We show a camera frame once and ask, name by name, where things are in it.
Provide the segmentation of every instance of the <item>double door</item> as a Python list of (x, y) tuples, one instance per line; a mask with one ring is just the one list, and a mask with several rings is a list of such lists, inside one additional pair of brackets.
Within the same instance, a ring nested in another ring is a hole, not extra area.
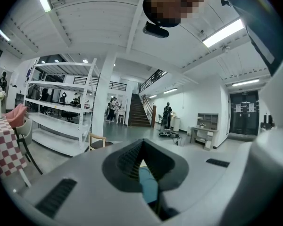
[(243, 135), (257, 135), (258, 127), (258, 91), (232, 94), (230, 132)]

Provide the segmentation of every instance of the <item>stair railing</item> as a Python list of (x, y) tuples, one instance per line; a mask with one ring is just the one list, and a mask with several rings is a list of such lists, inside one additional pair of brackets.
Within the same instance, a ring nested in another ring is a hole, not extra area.
[(151, 127), (155, 126), (155, 117), (156, 117), (156, 105), (152, 106), (150, 105), (149, 101), (146, 98), (146, 95), (142, 96), (142, 106), (146, 112), (146, 115), (151, 122)]

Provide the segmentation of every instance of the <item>pink chair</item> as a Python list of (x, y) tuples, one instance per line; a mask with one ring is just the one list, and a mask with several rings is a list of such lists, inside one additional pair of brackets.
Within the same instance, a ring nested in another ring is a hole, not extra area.
[(14, 110), (4, 114), (12, 128), (23, 126), (26, 110), (27, 106), (24, 106), (23, 104), (18, 104)]

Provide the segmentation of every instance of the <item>small table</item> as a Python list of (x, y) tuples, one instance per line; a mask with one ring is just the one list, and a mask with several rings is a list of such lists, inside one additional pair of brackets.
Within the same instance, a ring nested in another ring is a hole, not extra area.
[(118, 118), (119, 118), (120, 115), (124, 116), (123, 124), (125, 124), (125, 114), (126, 114), (126, 111), (118, 111), (117, 112), (117, 124), (118, 124)]
[(15, 171), (19, 171), (21, 177), (28, 186), (31, 186), (23, 168), (27, 163), (20, 152), (14, 130), (9, 125), (5, 116), (0, 119), (0, 178), (5, 178)]
[(192, 127), (192, 134), (191, 134), (190, 143), (195, 142), (195, 139), (198, 138), (198, 136), (197, 136), (198, 130), (207, 132), (207, 136), (205, 138), (203, 138), (203, 137), (199, 137), (199, 138), (203, 139), (203, 143), (205, 143), (204, 149), (208, 150), (208, 151), (211, 150), (213, 148), (213, 142), (214, 142), (214, 139), (215, 139), (215, 134), (216, 134), (216, 132), (218, 132), (218, 130), (212, 130), (212, 129), (201, 128), (201, 127)]

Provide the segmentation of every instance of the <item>doorway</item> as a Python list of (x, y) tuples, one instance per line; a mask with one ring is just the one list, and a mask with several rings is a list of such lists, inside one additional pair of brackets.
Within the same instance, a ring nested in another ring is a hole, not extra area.
[(258, 135), (258, 91), (246, 91), (231, 96), (230, 132), (243, 135)]

